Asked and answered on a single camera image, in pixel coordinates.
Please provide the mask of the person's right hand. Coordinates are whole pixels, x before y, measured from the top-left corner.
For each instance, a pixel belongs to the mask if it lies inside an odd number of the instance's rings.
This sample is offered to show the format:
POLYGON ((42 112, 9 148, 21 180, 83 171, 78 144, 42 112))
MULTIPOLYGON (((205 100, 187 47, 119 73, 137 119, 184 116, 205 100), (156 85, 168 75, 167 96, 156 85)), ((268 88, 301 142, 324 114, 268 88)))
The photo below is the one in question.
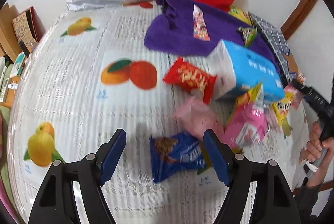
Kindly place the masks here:
POLYGON ((315 162, 320 159, 321 153, 327 151, 321 161, 319 167, 327 168, 333 159, 333 137, 329 137, 324 141, 320 141, 322 130, 318 122, 314 122, 312 130, 309 133, 309 141, 301 150, 300 161, 315 162))

